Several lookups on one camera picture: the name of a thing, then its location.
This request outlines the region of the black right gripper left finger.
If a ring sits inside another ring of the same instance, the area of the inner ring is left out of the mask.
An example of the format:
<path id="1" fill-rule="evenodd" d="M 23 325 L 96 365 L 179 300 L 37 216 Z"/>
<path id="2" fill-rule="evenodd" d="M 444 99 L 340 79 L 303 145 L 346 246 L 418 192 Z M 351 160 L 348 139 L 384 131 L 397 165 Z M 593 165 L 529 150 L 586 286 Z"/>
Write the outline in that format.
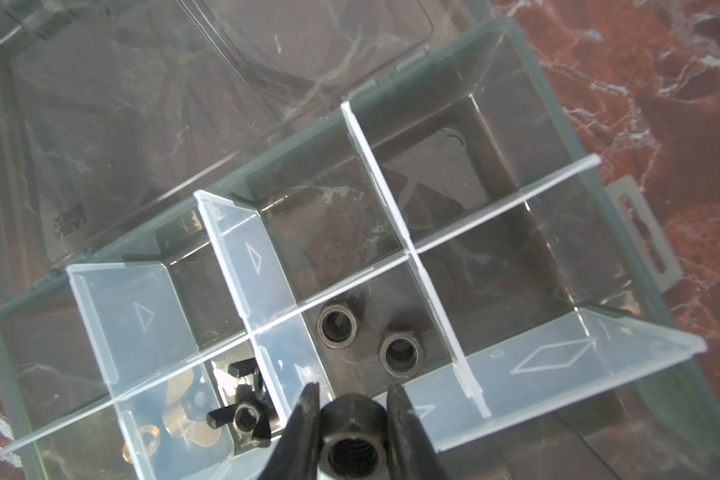
<path id="1" fill-rule="evenodd" d="M 308 383 L 302 390 L 280 440 L 258 479 L 315 480 L 320 445 L 320 389 Z"/>

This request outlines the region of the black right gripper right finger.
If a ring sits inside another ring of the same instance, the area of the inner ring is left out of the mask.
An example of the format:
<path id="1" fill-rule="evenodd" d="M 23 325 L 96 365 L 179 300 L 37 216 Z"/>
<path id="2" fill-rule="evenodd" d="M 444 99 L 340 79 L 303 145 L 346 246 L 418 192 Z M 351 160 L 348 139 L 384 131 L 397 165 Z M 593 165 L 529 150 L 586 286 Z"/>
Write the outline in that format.
<path id="1" fill-rule="evenodd" d="M 406 391 L 387 390 L 387 466 L 391 479 L 449 479 Z"/>

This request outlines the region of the black hex nut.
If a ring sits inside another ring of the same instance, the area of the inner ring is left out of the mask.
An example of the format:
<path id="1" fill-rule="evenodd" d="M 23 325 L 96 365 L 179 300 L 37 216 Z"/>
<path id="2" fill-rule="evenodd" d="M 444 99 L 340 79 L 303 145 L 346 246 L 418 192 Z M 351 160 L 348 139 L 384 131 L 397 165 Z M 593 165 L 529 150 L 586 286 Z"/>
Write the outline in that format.
<path id="1" fill-rule="evenodd" d="M 320 412 L 319 469 L 333 479 L 383 479 L 387 472 L 386 410 L 349 393 Z"/>
<path id="2" fill-rule="evenodd" d="M 348 302 L 336 301 L 323 306 L 316 321 L 316 330 L 328 348 L 342 349 L 355 341 L 359 324 L 355 309 Z"/>
<path id="3" fill-rule="evenodd" d="M 420 372 L 425 351 L 418 335 L 412 330 L 389 331 L 380 344 L 379 359 L 389 375 L 409 379 Z"/>

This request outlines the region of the grey compartment organizer box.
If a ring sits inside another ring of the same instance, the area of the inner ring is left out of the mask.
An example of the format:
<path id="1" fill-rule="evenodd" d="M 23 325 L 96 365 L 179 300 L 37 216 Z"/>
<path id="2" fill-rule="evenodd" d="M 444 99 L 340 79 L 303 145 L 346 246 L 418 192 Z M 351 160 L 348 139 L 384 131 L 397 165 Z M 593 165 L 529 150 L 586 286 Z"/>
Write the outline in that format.
<path id="1" fill-rule="evenodd" d="M 2 454 L 30 479 L 258 479 L 308 383 L 406 391 L 449 478 L 720 479 L 708 350 L 638 184 L 604 185 L 515 20 L 470 1 L 0 1 Z M 316 321 L 348 302 L 355 341 Z M 379 347 L 412 330 L 413 378 Z M 255 358 L 157 470 L 129 399 Z"/>

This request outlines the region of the brass wing nut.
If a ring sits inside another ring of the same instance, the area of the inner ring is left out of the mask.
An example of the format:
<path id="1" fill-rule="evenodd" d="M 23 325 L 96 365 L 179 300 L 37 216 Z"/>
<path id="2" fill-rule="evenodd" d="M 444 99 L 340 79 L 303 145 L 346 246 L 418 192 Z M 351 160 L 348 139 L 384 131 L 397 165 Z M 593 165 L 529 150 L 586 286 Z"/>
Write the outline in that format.
<path id="1" fill-rule="evenodd" d="M 200 367 L 184 371 L 129 399 L 138 439 L 157 470 L 188 475 L 216 460 L 229 447 L 206 415 L 218 407 L 207 374 Z"/>

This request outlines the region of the black wing nut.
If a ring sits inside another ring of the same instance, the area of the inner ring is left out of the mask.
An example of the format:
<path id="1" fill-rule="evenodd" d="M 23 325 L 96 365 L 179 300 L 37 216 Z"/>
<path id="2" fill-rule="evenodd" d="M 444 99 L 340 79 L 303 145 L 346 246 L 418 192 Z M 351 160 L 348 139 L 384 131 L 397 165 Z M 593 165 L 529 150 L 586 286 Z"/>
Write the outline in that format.
<path id="1" fill-rule="evenodd" d="M 270 402 L 264 379 L 255 358 L 231 363 L 227 373 L 234 379 L 250 380 L 235 389 L 235 401 L 210 411 L 206 423 L 214 430 L 230 425 L 244 440 L 255 448 L 271 445 Z"/>

